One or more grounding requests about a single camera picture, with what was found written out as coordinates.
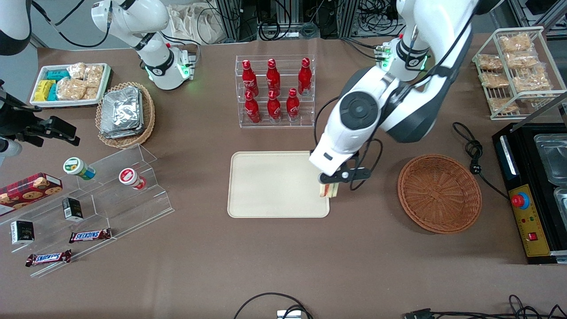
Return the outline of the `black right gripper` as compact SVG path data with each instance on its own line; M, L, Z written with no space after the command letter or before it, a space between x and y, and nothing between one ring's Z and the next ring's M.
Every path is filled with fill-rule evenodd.
M44 120L36 117L39 109L31 109L21 102L1 99L0 135L9 140L18 140L42 147L44 139L63 140L75 147L80 144L76 127L55 116L49 118L50 130L44 126Z

